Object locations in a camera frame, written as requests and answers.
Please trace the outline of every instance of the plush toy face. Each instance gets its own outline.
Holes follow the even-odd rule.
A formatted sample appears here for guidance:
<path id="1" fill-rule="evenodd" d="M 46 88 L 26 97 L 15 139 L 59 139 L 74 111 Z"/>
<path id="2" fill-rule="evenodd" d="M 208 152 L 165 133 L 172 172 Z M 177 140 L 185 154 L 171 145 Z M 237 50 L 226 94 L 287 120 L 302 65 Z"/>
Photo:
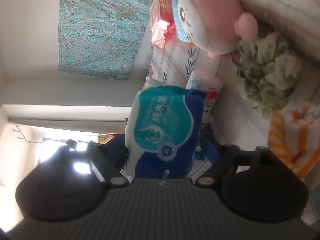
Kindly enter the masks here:
<path id="1" fill-rule="evenodd" d="M 178 1 L 178 14 L 182 27 L 190 39 L 201 49 L 207 50 L 207 31 L 198 10 L 191 0 Z"/>

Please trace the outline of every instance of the flower pattern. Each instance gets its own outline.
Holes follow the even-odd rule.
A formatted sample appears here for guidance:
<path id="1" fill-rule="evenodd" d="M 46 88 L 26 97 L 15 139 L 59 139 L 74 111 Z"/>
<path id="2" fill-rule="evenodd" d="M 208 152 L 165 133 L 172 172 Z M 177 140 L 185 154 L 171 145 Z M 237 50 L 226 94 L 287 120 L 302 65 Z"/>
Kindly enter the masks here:
<path id="1" fill-rule="evenodd" d="M 152 0 L 60 0 L 59 71 L 128 78 Z"/>

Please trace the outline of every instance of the teal and blue package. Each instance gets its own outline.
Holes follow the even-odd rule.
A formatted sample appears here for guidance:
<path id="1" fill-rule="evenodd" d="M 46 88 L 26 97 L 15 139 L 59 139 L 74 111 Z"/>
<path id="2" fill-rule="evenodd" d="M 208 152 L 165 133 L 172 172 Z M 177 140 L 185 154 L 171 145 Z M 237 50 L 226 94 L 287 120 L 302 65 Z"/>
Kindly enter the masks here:
<path id="1" fill-rule="evenodd" d="M 175 86 L 139 92 L 132 105 L 123 173 L 136 178 L 185 178 L 195 156 L 205 92 Z"/>

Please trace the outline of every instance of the window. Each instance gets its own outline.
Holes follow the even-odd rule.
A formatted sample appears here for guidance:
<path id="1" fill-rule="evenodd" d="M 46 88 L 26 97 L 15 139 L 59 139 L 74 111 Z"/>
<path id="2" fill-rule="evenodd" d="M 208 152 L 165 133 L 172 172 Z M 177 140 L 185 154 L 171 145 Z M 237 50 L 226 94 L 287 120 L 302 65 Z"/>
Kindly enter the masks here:
<path id="1" fill-rule="evenodd" d="M 71 151 L 85 151 L 87 149 L 89 142 L 78 142 L 77 148 L 70 149 Z M 49 159 L 60 146 L 67 145 L 66 140 L 53 140 L 53 139 L 44 139 L 39 154 L 39 162 L 43 162 Z M 74 168 L 76 171 L 82 174 L 91 174 L 89 165 L 87 163 L 75 163 Z"/>

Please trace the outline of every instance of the orange and white striped cloth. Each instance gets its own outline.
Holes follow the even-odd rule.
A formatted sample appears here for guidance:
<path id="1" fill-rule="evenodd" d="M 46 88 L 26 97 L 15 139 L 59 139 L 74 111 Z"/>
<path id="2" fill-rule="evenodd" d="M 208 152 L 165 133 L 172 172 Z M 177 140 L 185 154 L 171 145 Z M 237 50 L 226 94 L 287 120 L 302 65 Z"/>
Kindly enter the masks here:
<path id="1" fill-rule="evenodd" d="M 320 159 L 320 105 L 294 102 L 274 114 L 268 148 L 299 178 Z"/>

